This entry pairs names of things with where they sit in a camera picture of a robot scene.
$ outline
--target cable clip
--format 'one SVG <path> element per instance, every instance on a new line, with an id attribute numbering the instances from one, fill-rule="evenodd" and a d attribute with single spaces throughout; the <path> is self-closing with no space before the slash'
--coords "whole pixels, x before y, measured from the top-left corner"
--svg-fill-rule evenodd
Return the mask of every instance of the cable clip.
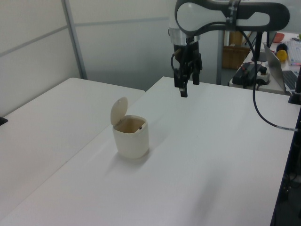
<path id="1" fill-rule="evenodd" d="M 228 6 L 228 13 L 226 18 L 226 30 L 235 31 L 236 29 L 236 18 L 237 10 L 240 4 L 240 0 L 230 0 Z"/>

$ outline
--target black cable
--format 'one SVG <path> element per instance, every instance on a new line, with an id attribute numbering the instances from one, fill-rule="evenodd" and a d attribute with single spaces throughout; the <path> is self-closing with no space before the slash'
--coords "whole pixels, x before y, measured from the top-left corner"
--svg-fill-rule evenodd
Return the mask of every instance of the black cable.
<path id="1" fill-rule="evenodd" d="M 212 26 L 212 25 L 226 25 L 226 22 L 211 22 L 211 23 L 208 23 L 208 24 L 206 24 L 206 25 L 204 25 L 204 26 L 202 26 L 202 27 L 200 27 L 199 29 L 197 29 L 196 30 L 196 32 L 194 32 L 194 34 L 192 35 L 192 37 L 194 37 L 194 36 L 197 36 L 197 35 L 200 35 L 200 34 L 198 34 L 199 32 L 201 32 L 203 29 L 205 29 L 205 28 L 208 28 L 208 27 L 210 27 L 210 26 Z"/>
<path id="2" fill-rule="evenodd" d="M 246 41 L 248 42 L 249 46 L 250 46 L 250 49 L 252 51 L 252 54 L 253 56 L 255 56 L 255 52 L 254 52 L 254 48 L 249 40 L 249 38 L 247 37 L 247 35 L 240 29 L 239 26 L 236 27 L 236 29 L 244 36 L 244 38 L 246 39 Z M 293 128 L 287 128 L 287 127 L 282 127 L 282 126 L 278 126 L 268 120 L 266 120 L 262 114 L 259 112 L 258 110 L 258 107 L 257 107 L 257 104 L 256 104 L 256 99 L 255 99 L 255 91 L 256 91 L 256 78 L 257 78 L 257 60 L 254 58 L 254 66 L 255 66 L 255 75 L 254 75 L 254 81 L 253 81 L 253 104 L 254 104 L 254 107 L 255 107 L 255 110 L 257 112 L 257 114 L 262 118 L 262 120 L 264 120 L 267 124 L 273 126 L 273 127 L 276 127 L 276 128 L 279 128 L 279 129 L 284 129 L 284 130 L 289 130 L 289 131 L 295 131 L 295 132 L 300 132 L 301 129 L 293 129 Z"/>
<path id="3" fill-rule="evenodd" d="M 172 54 L 172 56 L 171 56 L 171 59 L 170 59 L 170 64 L 171 64 L 171 68 L 172 68 L 172 69 L 173 69 L 173 71 L 175 72 L 175 68 L 174 68 L 173 59 L 174 59 L 174 54 Z"/>
<path id="4" fill-rule="evenodd" d="M 258 82 L 258 85 L 257 85 L 257 88 L 256 88 L 256 91 L 258 91 L 259 87 L 262 85 L 262 83 L 259 81 Z"/>

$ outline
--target keyboard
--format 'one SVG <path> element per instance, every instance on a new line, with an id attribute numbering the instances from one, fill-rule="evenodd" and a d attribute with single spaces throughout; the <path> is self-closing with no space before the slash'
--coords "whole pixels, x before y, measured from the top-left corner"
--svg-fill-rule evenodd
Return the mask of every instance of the keyboard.
<path id="1" fill-rule="evenodd" d="M 301 65 L 301 41 L 286 42 L 287 54 L 291 65 Z"/>
<path id="2" fill-rule="evenodd" d="M 284 83 L 290 90 L 296 88 L 297 76 L 292 71 L 282 71 Z"/>

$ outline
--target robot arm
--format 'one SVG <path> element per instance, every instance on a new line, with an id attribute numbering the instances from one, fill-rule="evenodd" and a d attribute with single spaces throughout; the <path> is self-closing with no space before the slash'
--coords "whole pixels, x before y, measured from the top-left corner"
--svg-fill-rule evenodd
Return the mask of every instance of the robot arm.
<path id="1" fill-rule="evenodd" d="M 200 54 L 196 53 L 199 35 L 213 30 L 234 31 L 236 27 L 255 32 L 301 32 L 300 0 L 168 1 L 169 35 L 174 44 L 174 57 L 180 62 L 180 69 L 174 69 L 174 83 L 182 97 L 187 96 L 186 86 L 190 74 L 202 69 Z M 193 81 L 198 84 L 196 75 Z"/>

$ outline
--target desk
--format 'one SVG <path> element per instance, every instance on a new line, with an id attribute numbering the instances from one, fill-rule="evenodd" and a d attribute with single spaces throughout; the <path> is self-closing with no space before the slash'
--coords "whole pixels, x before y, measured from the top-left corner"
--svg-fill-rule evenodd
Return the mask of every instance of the desk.
<path id="1" fill-rule="evenodd" d="M 283 33 L 283 34 L 285 35 L 285 37 L 282 40 L 282 42 L 289 41 L 291 38 L 298 36 L 297 34 L 291 34 L 291 33 Z M 265 43 L 266 39 L 267 39 L 266 38 L 266 32 L 264 32 L 263 36 L 262 36 L 262 42 L 261 42 L 262 51 L 264 51 L 263 44 Z M 276 51 L 277 45 L 278 45 L 278 43 L 272 43 L 270 49 L 273 50 L 273 51 Z M 244 63 L 245 62 L 251 62 L 252 57 L 253 57 L 253 55 L 252 55 L 252 52 L 250 51 L 250 53 L 248 54 L 248 56 L 244 60 Z M 267 67 L 267 69 L 268 69 L 267 71 L 269 72 L 269 67 L 268 67 L 267 62 L 263 63 L 262 66 Z M 293 72 L 297 72 L 297 74 L 298 74 L 300 66 L 289 65 L 288 61 L 285 61 L 285 62 L 281 63 L 281 68 L 282 68 L 282 71 L 291 70 Z M 274 77 L 272 75 L 270 75 L 269 79 L 270 79 L 269 84 L 260 86 L 259 89 L 258 89 L 259 91 L 269 92 L 269 93 L 277 93 L 277 94 L 285 94 L 285 92 L 281 89 L 281 87 L 279 86 L 279 84 L 276 82 L 276 80 L 274 79 Z M 240 85 L 233 84 L 232 79 L 229 82 L 229 86 L 230 87 L 242 88 L 242 86 L 240 86 Z M 253 86 L 248 86 L 247 89 L 253 89 Z"/>
<path id="2" fill-rule="evenodd" d="M 149 122 L 148 155 L 120 157 L 108 126 L 0 225 L 269 226 L 293 132 L 263 122 L 251 90 L 188 91 L 163 77 L 129 108 Z M 300 106 L 257 95 L 268 120 L 295 126 Z"/>
<path id="3" fill-rule="evenodd" d="M 110 124 L 113 103 L 144 91 L 68 79 L 0 126 L 0 219 Z"/>

